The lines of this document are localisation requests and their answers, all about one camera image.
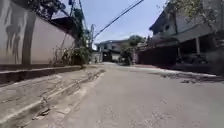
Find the road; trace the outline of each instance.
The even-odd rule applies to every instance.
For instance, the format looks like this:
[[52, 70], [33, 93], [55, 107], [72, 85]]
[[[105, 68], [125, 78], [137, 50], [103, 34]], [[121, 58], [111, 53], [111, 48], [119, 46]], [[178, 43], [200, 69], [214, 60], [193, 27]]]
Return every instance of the road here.
[[57, 128], [223, 128], [222, 80], [189, 81], [107, 64]]

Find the white wall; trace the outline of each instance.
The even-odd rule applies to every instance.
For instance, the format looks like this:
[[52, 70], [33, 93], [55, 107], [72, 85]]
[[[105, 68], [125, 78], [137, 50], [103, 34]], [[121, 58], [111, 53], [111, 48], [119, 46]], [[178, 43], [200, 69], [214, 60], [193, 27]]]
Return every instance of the white wall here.
[[20, 64], [27, 12], [9, 0], [0, 5], [0, 64]]
[[[0, 64], [21, 64], [26, 20], [27, 10], [10, 0], [0, 0]], [[32, 36], [31, 63], [48, 64], [54, 57], [54, 50], [61, 46], [64, 37], [64, 31], [37, 17]], [[64, 42], [64, 47], [69, 47], [74, 40], [67, 35]]]

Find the sky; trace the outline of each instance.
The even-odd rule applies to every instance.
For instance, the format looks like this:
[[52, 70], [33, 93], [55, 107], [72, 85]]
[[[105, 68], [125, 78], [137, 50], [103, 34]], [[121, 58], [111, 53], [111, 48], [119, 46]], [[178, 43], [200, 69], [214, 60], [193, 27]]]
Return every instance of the sky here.
[[[61, 0], [67, 5], [68, 0]], [[95, 25], [95, 33], [99, 32], [113, 18], [118, 16], [125, 8], [135, 3], [137, 0], [81, 0], [83, 12], [86, 18], [87, 26]], [[95, 40], [99, 43], [105, 40], [119, 40], [130, 37], [131, 35], [140, 35], [147, 37], [152, 33], [149, 27], [155, 22], [161, 13], [166, 0], [144, 0], [141, 4], [129, 11]]]

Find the house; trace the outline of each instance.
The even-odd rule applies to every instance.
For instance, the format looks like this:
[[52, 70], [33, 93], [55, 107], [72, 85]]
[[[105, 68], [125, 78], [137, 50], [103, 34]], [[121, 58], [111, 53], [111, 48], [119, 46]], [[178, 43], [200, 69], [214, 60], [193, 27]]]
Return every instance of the house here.
[[[217, 35], [221, 35], [219, 38], [222, 39], [224, 5], [220, 3], [222, 3], [221, 0], [202, 0], [206, 14], [214, 16], [212, 25]], [[183, 11], [170, 13], [173, 7], [168, 4], [149, 28], [153, 31], [153, 37], [148, 40], [147, 48], [141, 48], [139, 52], [140, 61], [149, 62], [140, 63], [175, 63], [175, 58], [178, 56], [191, 54], [205, 54], [208, 60], [214, 60], [214, 53], [212, 57], [210, 55], [210, 51], [217, 47], [217, 41], [214, 41], [214, 30], [204, 23], [200, 16], [187, 21]]]
[[128, 39], [124, 40], [108, 40], [96, 44], [97, 51], [101, 53], [101, 60], [103, 62], [116, 62], [118, 61], [120, 52], [123, 47], [129, 47]]

